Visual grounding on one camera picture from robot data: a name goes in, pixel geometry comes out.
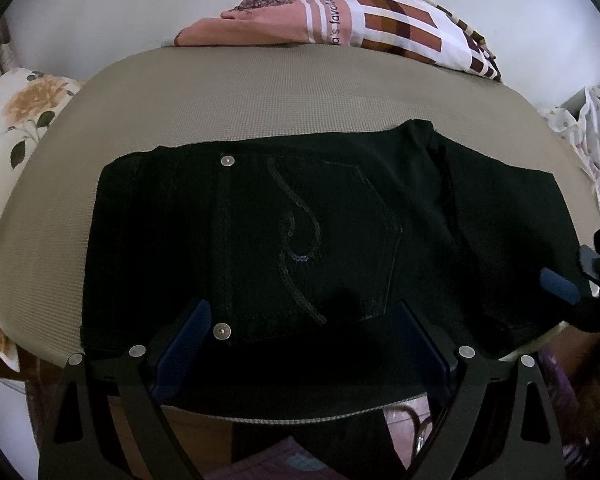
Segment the floral pillow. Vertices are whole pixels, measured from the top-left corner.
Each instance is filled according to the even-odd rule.
[[[22,168],[82,83],[15,68],[0,78],[0,216]],[[0,330],[0,357],[19,370],[16,347]]]

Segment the gray cushion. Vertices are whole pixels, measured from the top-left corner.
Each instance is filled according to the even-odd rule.
[[[0,326],[58,365],[80,351],[96,186],[117,157],[205,140],[376,131],[412,118],[507,164],[553,173],[578,238],[592,243],[598,208],[576,155],[502,84],[358,48],[162,48],[91,79],[32,154],[0,220]],[[144,286],[158,265],[149,253],[138,262]]]

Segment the textured fabric surface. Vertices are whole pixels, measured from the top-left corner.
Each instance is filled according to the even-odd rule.
[[[500,80],[484,38],[428,0],[243,0],[180,31],[177,46],[326,43]]]
[[[507,164],[553,173],[580,242],[592,243],[600,219],[576,155],[501,84],[355,48],[164,48],[91,79],[32,154],[0,221],[0,326],[59,365],[80,349],[96,186],[117,157],[205,140],[372,132],[411,118]],[[139,262],[146,286],[152,265],[150,254]]]

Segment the blue gripper pad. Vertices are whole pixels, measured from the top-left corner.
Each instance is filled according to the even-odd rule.
[[[420,375],[427,395],[446,404],[452,398],[449,364],[403,302],[396,306],[395,319],[400,338]]]
[[[570,305],[577,305],[582,299],[573,282],[546,267],[540,269],[540,287]]]
[[[211,307],[201,300],[155,366],[151,396],[158,404],[175,396],[211,327]]]

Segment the black bracket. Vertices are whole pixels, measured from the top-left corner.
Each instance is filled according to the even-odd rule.
[[[593,237],[594,251],[585,245],[578,252],[582,273],[600,286],[600,229]],[[564,305],[564,320],[584,332],[600,332],[600,294],[597,298],[581,298],[578,287],[550,269],[540,271],[540,286]]]
[[[469,346],[456,347],[448,358],[450,339],[406,304],[397,307],[398,330],[418,348],[418,362],[435,399],[451,395],[434,422],[434,430],[416,456],[406,478],[413,480],[507,480],[566,477],[555,413],[538,365],[529,355],[515,362],[483,358]],[[428,333],[433,330],[427,343]],[[436,342],[443,351],[436,348]],[[432,351],[435,355],[424,355]],[[438,370],[431,367],[439,365]],[[448,386],[436,382],[451,377]]]
[[[122,452],[107,395],[119,394],[129,426],[154,480],[202,480],[159,404],[177,393],[211,323],[206,301],[192,300],[149,343],[120,357],[69,357],[46,422],[41,480],[134,478]]]

